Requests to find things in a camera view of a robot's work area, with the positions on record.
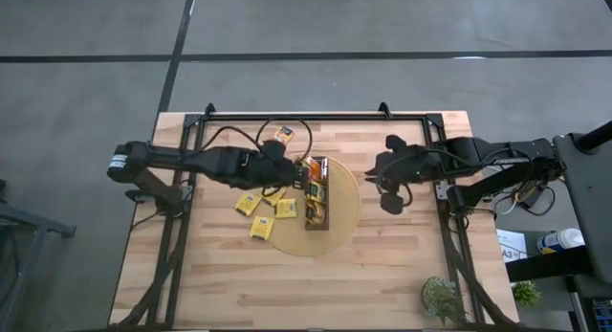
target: potted plant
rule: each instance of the potted plant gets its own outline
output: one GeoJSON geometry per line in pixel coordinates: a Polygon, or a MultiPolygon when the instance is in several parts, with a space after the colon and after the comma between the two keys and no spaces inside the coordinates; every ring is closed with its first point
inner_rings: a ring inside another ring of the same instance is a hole
{"type": "Polygon", "coordinates": [[[518,282],[513,287],[513,295],[516,303],[523,307],[531,307],[539,302],[540,293],[536,285],[531,281],[518,282]]]}
{"type": "Polygon", "coordinates": [[[466,320],[461,298],[457,296],[456,284],[440,277],[430,277],[421,289],[421,303],[426,316],[439,317],[442,325],[447,318],[455,323],[466,320]]]}

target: green plant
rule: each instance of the green plant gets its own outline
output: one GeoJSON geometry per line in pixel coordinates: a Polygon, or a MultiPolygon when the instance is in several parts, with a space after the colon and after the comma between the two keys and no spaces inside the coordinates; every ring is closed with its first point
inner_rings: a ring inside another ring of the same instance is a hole
{"type": "Polygon", "coordinates": [[[522,281],[514,285],[514,300],[523,307],[531,307],[539,302],[540,293],[531,281],[522,281]]]}
{"type": "Polygon", "coordinates": [[[455,323],[464,322],[466,312],[461,298],[457,296],[456,284],[440,277],[430,277],[421,289],[421,302],[426,316],[440,318],[446,325],[447,318],[455,323]]]}

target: concrete floor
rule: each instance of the concrete floor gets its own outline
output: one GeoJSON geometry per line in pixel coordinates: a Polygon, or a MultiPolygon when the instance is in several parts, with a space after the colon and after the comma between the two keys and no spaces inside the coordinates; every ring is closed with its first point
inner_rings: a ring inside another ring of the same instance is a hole
{"type": "MultiPolygon", "coordinates": [[[[184,2],[0,0],[0,55],[170,54],[184,2]]],[[[196,0],[184,53],[579,49],[612,49],[603,0],[196,0]]],[[[150,137],[167,67],[0,64],[7,199],[78,225],[72,240],[51,238],[20,330],[106,324],[134,209],[106,166],[116,144],[150,137]]],[[[528,140],[609,121],[610,77],[612,58],[183,63],[169,109],[372,110],[384,100],[465,109],[477,136],[528,140]]],[[[548,215],[517,210],[498,227],[575,226],[555,189],[548,215]]],[[[530,326],[553,318],[521,311],[530,326]]]]}

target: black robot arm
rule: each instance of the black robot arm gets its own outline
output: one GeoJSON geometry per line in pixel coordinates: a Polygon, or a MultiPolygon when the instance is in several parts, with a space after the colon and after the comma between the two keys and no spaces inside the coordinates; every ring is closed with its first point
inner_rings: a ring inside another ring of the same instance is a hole
{"type": "Polygon", "coordinates": [[[529,142],[490,144],[478,138],[460,137],[435,142],[431,147],[412,144],[396,135],[386,138],[385,151],[367,171],[366,180],[381,193],[381,206],[390,213],[401,213],[405,206],[398,195],[410,183],[441,182],[469,177],[485,166],[512,165],[471,186],[452,186],[448,196],[450,212],[475,207],[485,196],[529,181],[555,180],[561,167],[555,150],[546,139],[529,142]]]}
{"type": "Polygon", "coordinates": [[[142,194],[152,196],[158,210],[165,215],[183,212],[187,192],[166,185],[150,167],[201,173],[231,188],[305,187],[308,170],[284,158],[284,144],[265,141],[260,149],[215,146],[182,152],[145,142],[129,142],[117,146],[107,174],[116,182],[134,184],[142,194]]]}

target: wooden table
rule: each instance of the wooden table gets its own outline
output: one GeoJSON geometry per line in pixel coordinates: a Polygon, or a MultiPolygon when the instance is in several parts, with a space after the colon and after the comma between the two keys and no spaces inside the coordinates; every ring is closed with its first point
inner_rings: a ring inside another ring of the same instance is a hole
{"type": "MultiPolygon", "coordinates": [[[[449,138],[471,136],[464,111],[441,112],[449,138]]],[[[178,146],[183,113],[162,113],[154,144],[178,146]]],[[[206,135],[225,122],[207,122],[206,135]]],[[[232,122],[255,135],[261,122],[232,122]]],[[[272,123],[263,136],[270,136],[272,123]]],[[[296,122],[290,158],[303,153],[308,135],[296,122]]],[[[384,138],[395,133],[409,144],[423,144],[417,122],[309,122],[312,153],[347,166],[361,191],[361,219],[351,240],[317,257],[286,255],[248,238],[251,219],[232,208],[240,190],[198,176],[187,239],[185,263],[175,314],[175,328],[423,328],[440,326],[423,317],[420,289],[428,277],[448,278],[440,225],[431,184],[411,185],[414,203],[401,215],[379,207],[379,194],[366,183],[384,138]]],[[[235,132],[215,144],[251,147],[235,132]]],[[[172,172],[155,170],[167,183],[172,172]]],[[[154,212],[138,207],[135,221],[154,212]]],[[[163,219],[139,225],[128,240],[110,322],[120,321],[150,284],[157,261],[163,219]]],[[[487,212],[470,217],[468,235],[476,275],[502,311],[518,321],[513,295],[487,212]]],[[[462,285],[464,293],[467,286],[462,285]]],[[[164,295],[161,309],[164,307],[164,295]]],[[[470,300],[464,295],[470,311],[470,300]]]]}

